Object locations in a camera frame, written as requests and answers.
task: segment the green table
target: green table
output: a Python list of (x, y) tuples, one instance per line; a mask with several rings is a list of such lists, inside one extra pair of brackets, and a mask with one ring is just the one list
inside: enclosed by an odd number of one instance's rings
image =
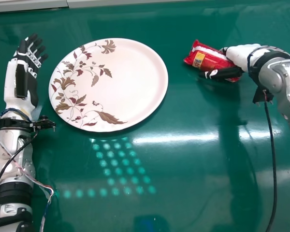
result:
[[(265, 231), (273, 204), (272, 157), (264, 109), (252, 103), (256, 86), (247, 75), (235, 84), (196, 81), (195, 69), (182, 61), (195, 39), (215, 48), (261, 43), (290, 52), (290, 0), (236, 2), (0, 14), (0, 111), (6, 65), (20, 40), (37, 32), (49, 54), (38, 75), (40, 109), (57, 130), (41, 132), (33, 143), (37, 178), (57, 193), (46, 232)], [(85, 132), (56, 115), (49, 79), (67, 53), (109, 37), (152, 47), (167, 66), (168, 91), (161, 106), (132, 128)], [(276, 108), (270, 106), (278, 179), (273, 231), (281, 232), (290, 229), (290, 130)], [(36, 229), (45, 203), (35, 188)]]

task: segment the white plate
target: white plate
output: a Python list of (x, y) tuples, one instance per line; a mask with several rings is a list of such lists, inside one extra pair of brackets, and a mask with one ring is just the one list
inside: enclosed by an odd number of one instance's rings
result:
[(103, 39), (69, 53), (55, 68), (49, 99), (57, 114), (87, 131), (117, 131), (147, 118), (168, 86), (161, 57), (128, 39)]

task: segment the robotic hand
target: robotic hand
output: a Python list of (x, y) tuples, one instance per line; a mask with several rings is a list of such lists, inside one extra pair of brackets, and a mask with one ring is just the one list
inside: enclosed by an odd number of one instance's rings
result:
[(253, 102), (271, 101), (275, 96), (278, 110), (290, 126), (290, 54), (257, 43), (224, 47), (221, 51), (257, 84)]
[(35, 177), (32, 164), (31, 133), (55, 128), (42, 116), (32, 121), (38, 104), (37, 73), (47, 54), (36, 34), (22, 40), (8, 62), (4, 101), (0, 114), (0, 232), (32, 232), (31, 197)]

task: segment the floral pattern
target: floral pattern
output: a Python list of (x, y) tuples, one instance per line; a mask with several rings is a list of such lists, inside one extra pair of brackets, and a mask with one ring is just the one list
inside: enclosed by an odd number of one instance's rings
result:
[[(87, 99), (87, 94), (84, 96), (78, 95), (78, 90), (76, 88), (75, 78), (82, 76), (84, 72), (91, 74), (91, 87), (95, 86), (101, 77), (104, 76), (112, 77), (111, 71), (105, 67), (105, 64), (97, 64), (92, 61), (92, 54), (87, 50), (92, 47), (98, 47), (101, 49), (102, 54), (109, 54), (115, 51), (115, 44), (112, 40), (105, 40), (106, 44), (96, 44), (88, 47), (87, 49), (82, 45), (79, 50), (75, 50), (73, 57), (75, 59), (74, 63), (69, 61), (62, 61), (65, 66), (64, 70), (60, 70), (56, 67), (57, 72), (60, 73), (61, 78), (55, 78), (51, 84), (54, 93), (51, 97), (55, 97), (58, 100), (58, 105), (55, 108), (57, 114), (62, 114), (62, 111), (69, 110), (70, 116), (67, 117), (68, 122), (79, 123), (79, 128), (84, 126), (95, 126), (98, 121), (97, 118), (110, 123), (110, 124), (124, 124), (126, 122), (120, 121), (114, 115), (106, 113), (103, 111), (103, 105), (94, 101), (93, 99)], [(86, 56), (86, 61), (79, 61), (81, 55)], [(85, 106), (91, 102), (92, 109), (85, 112)]]

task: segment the black cable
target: black cable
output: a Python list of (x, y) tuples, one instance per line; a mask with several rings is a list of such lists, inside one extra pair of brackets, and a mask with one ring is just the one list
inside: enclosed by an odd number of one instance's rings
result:
[(35, 132), (34, 136), (32, 139), (28, 140), (27, 142), (24, 143), (24, 145), (22, 145), (11, 157), (10, 159), (5, 163), (4, 167), (1, 169), (1, 172), (0, 172), (0, 179), (5, 171), (5, 169), (7, 168), (7, 166), (14, 160), (14, 158), (22, 151), (24, 150), (24, 148), (26, 146), (28, 146), (29, 144), (31, 144), (31, 142), (37, 137), (38, 135), (38, 131)]
[(265, 114), (267, 118), (267, 123), (269, 125), (269, 130), (270, 130), (270, 136), (271, 136), (271, 148), (272, 148), (272, 160), (273, 160), (273, 182), (274, 182), (274, 202), (273, 202), (273, 208), (272, 208), (272, 214), (270, 217), (269, 224), (267, 225), (266, 232), (269, 232), (271, 230), (274, 218), (275, 218), (275, 213), (276, 213), (276, 206), (277, 206), (277, 178), (276, 178), (276, 155), (275, 155), (275, 147), (274, 147), (274, 137), (273, 137), (273, 130), (272, 130), (272, 124), (270, 120), (270, 115), (269, 115), (269, 110), (267, 108), (267, 99), (265, 98), (264, 102), (264, 109), (265, 109)]

